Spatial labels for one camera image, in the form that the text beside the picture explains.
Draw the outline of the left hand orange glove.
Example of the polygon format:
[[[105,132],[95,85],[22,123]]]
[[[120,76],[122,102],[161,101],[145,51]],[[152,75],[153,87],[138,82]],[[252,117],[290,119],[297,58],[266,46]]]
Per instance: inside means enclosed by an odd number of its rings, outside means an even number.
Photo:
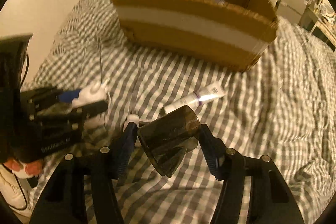
[[[29,163],[22,163],[14,158],[9,158],[3,165],[19,178],[32,178],[33,176],[38,176],[42,173],[44,161],[37,160]]]

